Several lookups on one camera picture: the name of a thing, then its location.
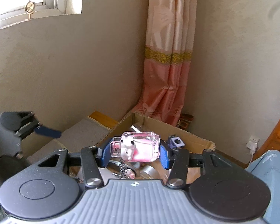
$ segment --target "curtain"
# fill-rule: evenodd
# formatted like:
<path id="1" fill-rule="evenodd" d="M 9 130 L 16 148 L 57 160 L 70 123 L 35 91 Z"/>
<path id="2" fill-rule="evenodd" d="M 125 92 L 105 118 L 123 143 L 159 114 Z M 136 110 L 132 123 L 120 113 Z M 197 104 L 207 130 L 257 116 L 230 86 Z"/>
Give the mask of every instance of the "curtain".
<path id="1" fill-rule="evenodd" d="M 132 111 L 176 126 L 186 92 L 197 0 L 149 0 L 144 85 Z"/>

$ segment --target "small pink charm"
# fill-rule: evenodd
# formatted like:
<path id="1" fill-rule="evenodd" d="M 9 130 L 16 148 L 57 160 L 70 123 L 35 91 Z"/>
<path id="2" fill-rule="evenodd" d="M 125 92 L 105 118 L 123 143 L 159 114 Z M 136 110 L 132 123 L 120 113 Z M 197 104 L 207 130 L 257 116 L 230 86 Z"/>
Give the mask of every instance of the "small pink charm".
<path id="1" fill-rule="evenodd" d="M 155 161 L 160 156 L 160 137 L 150 132 L 125 132 L 111 142 L 111 157 L 124 161 Z"/>
<path id="2" fill-rule="evenodd" d="M 127 172 L 125 173 L 125 176 L 127 179 L 135 179 L 136 175 L 135 173 L 130 170 L 129 168 L 127 169 Z"/>

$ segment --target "white power adapter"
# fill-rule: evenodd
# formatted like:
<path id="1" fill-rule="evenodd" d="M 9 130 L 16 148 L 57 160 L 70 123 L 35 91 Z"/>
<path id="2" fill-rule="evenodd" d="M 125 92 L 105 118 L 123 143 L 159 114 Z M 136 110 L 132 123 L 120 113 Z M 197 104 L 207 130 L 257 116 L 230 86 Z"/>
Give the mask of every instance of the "white power adapter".
<path id="1" fill-rule="evenodd" d="M 247 143 L 247 147 L 250 149 L 250 154 L 253 155 L 256 152 L 257 143 L 253 141 L 249 141 Z"/>
<path id="2" fill-rule="evenodd" d="M 258 142 L 259 142 L 259 138 L 255 138 L 255 137 L 251 136 L 249 139 L 249 142 L 246 145 L 246 147 L 248 147 L 250 149 L 250 154 L 251 154 L 251 160 L 249 162 L 249 165 L 252 162 L 254 153 L 256 152 Z"/>

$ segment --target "wall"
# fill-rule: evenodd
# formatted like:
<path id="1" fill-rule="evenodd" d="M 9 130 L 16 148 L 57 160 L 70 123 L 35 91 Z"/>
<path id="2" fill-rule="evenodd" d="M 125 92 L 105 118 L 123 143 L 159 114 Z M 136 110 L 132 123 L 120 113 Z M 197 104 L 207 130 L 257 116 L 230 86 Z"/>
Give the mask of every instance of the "wall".
<path id="1" fill-rule="evenodd" d="M 184 112 L 190 131 L 247 163 L 280 119 L 280 0 L 198 0 Z"/>
<path id="2" fill-rule="evenodd" d="M 121 119 L 138 101 L 148 0 L 83 0 L 82 14 L 0 29 L 0 112 L 29 111 L 65 130 L 98 110 Z M 50 139 L 23 141 L 29 155 Z"/>

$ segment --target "gray gripper base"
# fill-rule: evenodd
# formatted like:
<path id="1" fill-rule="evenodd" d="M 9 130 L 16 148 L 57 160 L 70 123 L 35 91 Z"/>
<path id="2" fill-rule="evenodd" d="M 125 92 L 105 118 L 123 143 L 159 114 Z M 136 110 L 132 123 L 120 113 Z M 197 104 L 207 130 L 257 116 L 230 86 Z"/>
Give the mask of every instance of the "gray gripper base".
<path id="1" fill-rule="evenodd" d="M 1 224 L 219 224 L 196 210 L 184 191 L 172 190 L 160 180 L 109 180 L 100 189 L 85 192 L 79 203 L 50 220 L 23 221 L 9 217 Z M 265 224 L 258 218 L 247 224 Z"/>

